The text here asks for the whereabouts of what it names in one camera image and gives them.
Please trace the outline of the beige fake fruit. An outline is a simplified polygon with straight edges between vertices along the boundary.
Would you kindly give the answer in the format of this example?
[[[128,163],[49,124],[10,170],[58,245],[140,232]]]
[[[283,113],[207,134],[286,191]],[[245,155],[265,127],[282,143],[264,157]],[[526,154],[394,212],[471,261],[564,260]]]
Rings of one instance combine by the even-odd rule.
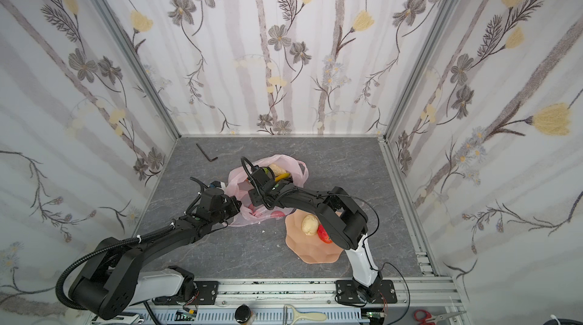
[[[302,232],[306,236],[314,236],[317,234],[320,222],[313,214],[306,215],[302,220]]]

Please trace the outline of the peach leaf-shaped plate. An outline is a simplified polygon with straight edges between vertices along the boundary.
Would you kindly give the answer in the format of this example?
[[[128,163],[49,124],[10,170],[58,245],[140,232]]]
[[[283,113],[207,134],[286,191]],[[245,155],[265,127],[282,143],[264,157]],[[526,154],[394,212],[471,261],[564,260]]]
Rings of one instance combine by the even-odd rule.
[[[285,219],[285,244],[307,264],[329,264],[336,262],[343,250],[336,244],[326,244],[320,241],[318,235],[306,236],[301,226],[303,218],[308,215],[304,211],[295,211]]]

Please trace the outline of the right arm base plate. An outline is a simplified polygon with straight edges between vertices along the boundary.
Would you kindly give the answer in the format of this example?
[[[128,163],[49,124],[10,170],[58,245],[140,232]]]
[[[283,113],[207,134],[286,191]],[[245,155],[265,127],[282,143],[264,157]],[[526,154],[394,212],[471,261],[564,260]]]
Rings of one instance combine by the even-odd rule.
[[[365,287],[353,279],[335,281],[335,300],[340,305],[393,305],[398,302],[393,282],[388,279],[376,281],[372,287]]]

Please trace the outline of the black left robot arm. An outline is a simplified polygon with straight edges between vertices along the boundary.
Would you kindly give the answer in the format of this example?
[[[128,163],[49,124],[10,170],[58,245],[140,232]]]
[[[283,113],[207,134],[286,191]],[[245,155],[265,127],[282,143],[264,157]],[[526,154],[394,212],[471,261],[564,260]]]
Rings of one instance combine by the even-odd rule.
[[[196,179],[200,193],[185,213],[161,229],[118,240],[107,238],[96,249],[70,264],[57,279],[55,293],[67,308],[90,311],[110,320],[134,299],[139,276],[151,261],[194,244],[215,231],[214,226],[240,213],[241,202],[223,189]]]

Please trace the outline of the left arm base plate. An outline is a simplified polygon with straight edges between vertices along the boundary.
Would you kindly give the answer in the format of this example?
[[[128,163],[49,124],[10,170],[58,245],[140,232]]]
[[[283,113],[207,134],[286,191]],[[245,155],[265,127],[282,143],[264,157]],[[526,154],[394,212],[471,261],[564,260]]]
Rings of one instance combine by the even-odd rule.
[[[218,281],[185,281],[173,296],[153,299],[154,305],[214,305],[218,294]]]

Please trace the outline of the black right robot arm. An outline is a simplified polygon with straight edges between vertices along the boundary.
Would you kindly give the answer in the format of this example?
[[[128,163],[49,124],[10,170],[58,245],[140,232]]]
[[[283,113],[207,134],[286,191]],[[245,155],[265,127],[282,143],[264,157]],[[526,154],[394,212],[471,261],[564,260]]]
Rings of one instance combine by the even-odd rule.
[[[352,268],[351,280],[336,281],[335,301],[340,305],[364,308],[398,302],[394,285],[382,275],[370,253],[368,216],[359,206],[365,200],[335,187],[329,191],[301,188],[291,179],[278,179],[269,167],[261,167],[242,157],[241,165],[250,182],[251,203],[257,208],[295,209],[317,217],[333,244],[346,251]]]

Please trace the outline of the red fake apple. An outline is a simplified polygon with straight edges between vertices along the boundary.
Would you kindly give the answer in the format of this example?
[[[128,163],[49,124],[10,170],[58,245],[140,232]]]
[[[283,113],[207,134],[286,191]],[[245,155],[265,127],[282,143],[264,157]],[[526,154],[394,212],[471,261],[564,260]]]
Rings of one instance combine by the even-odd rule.
[[[317,235],[318,235],[318,238],[320,239],[320,241],[322,241],[323,243],[326,243],[326,244],[332,243],[332,239],[330,238],[327,231],[324,229],[323,225],[318,226]]]

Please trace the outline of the beige fake bread roll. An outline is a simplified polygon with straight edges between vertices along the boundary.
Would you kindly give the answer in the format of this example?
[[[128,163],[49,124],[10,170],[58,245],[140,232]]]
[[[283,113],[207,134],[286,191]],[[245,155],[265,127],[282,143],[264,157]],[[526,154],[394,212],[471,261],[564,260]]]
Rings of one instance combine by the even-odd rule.
[[[273,171],[273,173],[275,174],[275,176],[281,176],[283,174],[288,173],[287,170],[283,169],[282,167],[280,167],[280,166],[278,166],[276,164],[270,164],[269,167]]]

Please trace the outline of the pink plastic bag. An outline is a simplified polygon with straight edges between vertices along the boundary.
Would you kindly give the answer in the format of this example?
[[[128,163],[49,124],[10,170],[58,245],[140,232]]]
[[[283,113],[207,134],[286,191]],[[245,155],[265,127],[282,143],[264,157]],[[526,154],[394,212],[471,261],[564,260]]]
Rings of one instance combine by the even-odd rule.
[[[274,189],[270,193],[270,196],[274,199],[285,184],[292,183],[295,186],[303,188],[305,182],[308,180],[309,171],[306,164],[284,154],[276,154],[255,161],[253,162],[253,167],[268,167],[270,164],[276,164],[291,174],[289,179],[276,182]],[[226,185],[225,193],[227,196],[235,196],[241,202],[241,210],[235,216],[232,226],[242,227],[258,224],[265,220],[285,217],[294,211],[293,208],[281,208],[277,206],[274,209],[266,209],[265,207],[255,208],[249,197],[249,191],[252,190],[252,185],[248,181],[248,176],[243,166],[235,168],[229,173]]]

